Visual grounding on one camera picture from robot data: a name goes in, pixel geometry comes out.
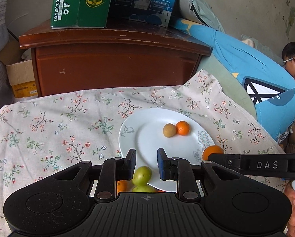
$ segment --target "cardboard box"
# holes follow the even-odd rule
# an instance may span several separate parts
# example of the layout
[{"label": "cardboard box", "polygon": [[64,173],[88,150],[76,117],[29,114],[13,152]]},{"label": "cardboard box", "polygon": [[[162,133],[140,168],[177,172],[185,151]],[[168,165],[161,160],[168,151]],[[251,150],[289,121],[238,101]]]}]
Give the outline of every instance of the cardboard box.
[{"label": "cardboard box", "polygon": [[175,0],[112,0],[109,16],[167,27]]},{"label": "cardboard box", "polygon": [[0,61],[5,65],[11,65],[22,60],[24,50],[20,49],[18,41],[8,42],[0,51]]},{"label": "cardboard box", "polygon": [[32,60],[8,65],[6,69],[15,98],[27,98],[37,95]]},{"label": "cardboard box", "polygon": [[51,28],[104,28],[110,0],[53,0]]}]

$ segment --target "wooden nightstand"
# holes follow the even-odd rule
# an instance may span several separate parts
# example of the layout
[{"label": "wooden nightstand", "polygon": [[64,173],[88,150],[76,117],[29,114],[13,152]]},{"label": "wooden nightstand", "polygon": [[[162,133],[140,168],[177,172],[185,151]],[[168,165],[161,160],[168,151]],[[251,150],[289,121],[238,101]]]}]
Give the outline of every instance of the wooden nightstand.
[{"label": "wooden nightstand", "polygon": [[108,19],[105,29],[50,28],[19,37],[31,48],[39,96],[108,87],[175,86],[212,48],[173,28]]}]

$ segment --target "orange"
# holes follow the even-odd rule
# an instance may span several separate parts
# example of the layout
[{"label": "orange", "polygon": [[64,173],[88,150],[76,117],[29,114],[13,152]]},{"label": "orange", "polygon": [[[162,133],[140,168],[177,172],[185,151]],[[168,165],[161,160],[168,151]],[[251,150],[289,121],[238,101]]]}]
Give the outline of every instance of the orange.
[{"label": "orange", "polygon": [[206,149],[203,151],[203,154],[202,154],[202,160],[207,161],[207,160],[208,160],[208,157],[209,157],[212,153],[223,154],[224,151],[223,151],[223,149],[222,149],[220,146],[218,146],[218,145],[212,145],[212,146],[209,146],[208,148],[206,148]]},{"label": "orange", "polygon": [[117,182],[117,194],[120,191],[127,191],[128,188],[128,182],[126,180],[120,180]]},{"label": "orange", "polygon": [[190,126],[186,121],[179,121],[176,124],[177,133],[180,135],[188,135],[190,131]]}]

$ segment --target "white plate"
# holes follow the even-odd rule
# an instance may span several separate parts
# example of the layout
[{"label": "white plate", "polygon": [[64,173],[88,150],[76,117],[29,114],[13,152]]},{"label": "white plate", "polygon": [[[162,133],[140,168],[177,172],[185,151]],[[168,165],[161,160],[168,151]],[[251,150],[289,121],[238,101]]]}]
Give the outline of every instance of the white plate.
[{"label": "white plate", "polygon": [[[175,135],[167,138],[163,127],[179,121],[191,126],[187,136]],[[175,111],[165,109],[146,109],[134,112],[127,118],[119,132],[119,147],[123,157],[130,149],[136,150],[136,166],[148,166],[152,170],[151,186],[163,191],[176,191],[175,181],[162,181],[157,167],[157,150],[164,148],[169,158],[179,157],[191,164],[200,165],[203,150],[214,145],[212,138],[197,122]]]}]

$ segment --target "floral tablecloth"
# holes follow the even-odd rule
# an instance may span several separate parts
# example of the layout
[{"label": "floral tablecloth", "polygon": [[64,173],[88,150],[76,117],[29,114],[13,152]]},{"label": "floral tablecloth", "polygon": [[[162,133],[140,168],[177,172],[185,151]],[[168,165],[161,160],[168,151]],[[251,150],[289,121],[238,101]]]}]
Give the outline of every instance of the floral tablecloth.
[{"label": "floral tablecloth", "polygon": [[[123,121],[147,108],[192,118],[226,153],[283,153],[204,71],[183,86],[85,90],[8,105],[0,110],[0,236],[10,233],[3,204],[11,193],[81,160],[102,164],[121,156],[118,136]],[[123,126],[121,138],[133,132]],[[201,146],[201,133],[198,139]],[[202,155],[194,153],[196,160]],[[253,178],[281,191],[285,186],[281,179]]]}]

